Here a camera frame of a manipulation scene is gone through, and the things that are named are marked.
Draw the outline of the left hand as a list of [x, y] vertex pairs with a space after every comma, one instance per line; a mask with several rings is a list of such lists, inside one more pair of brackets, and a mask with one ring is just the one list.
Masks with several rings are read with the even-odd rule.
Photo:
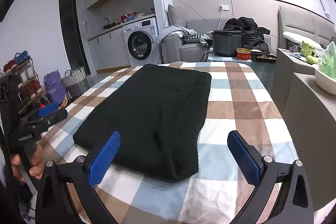
[[[11, 155], [11, 166], [13, 170], [14, 177], [21, 183], [25, 183], [25, 179], [19, 170], [19, 166], [21, 165], [21, 158], [18, 154]], [[35, 148], [35, 152], [31, 158], [32, 167], [29, 170], [29, 174], [36, 179], [42, 178], [42, 173], [44, 170], [44, 161], [43, 161], [43, 147], [38, 143]]]

